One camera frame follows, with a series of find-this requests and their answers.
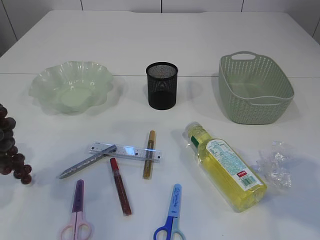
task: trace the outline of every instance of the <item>crumpled plastic wrap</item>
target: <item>crumpled plastic wrap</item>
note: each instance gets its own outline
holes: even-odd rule
[[[286,190],[292,185],[289,165],[294,159],[294,148],[281,141],[273,141],[271,151],[260,151],[257,171],[277,189]]]

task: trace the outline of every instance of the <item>plastic bottle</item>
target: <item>plastic bottle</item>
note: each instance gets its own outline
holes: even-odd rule
[[[185,133],[197,148],[202,169],[236,212],[264,197],[266,184],[224,140],[212,138],[198,122],[190,123]]]

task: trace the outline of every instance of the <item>green label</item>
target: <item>green label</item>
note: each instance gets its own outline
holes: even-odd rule
[[[196,148],[198,148],[199,142],[194,136],[191,137],[191,142],[193,143],[193,145],[195,145]]]

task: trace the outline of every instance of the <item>red label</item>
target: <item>red label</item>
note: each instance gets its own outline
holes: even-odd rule
[[[239,173],[237,173],[239,178],[242,178],[243,176],[247,175],[248,173],[246,171],[241,171]]]

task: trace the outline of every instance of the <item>gold glitter pen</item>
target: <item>gold glitter pen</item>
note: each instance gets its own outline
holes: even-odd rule
[[[155,149],[155,144],[156,144],[156,132],[154,130],[151,130],[149,133],[147,149],[150,149],[150,150]],[[153,154],[153,151],[147,151],[146,157],[150,159],[152,158],[152,154]],[[143,176],[142,176],[144,179],[151,178],[153,161],[148,159],[144,161]]]

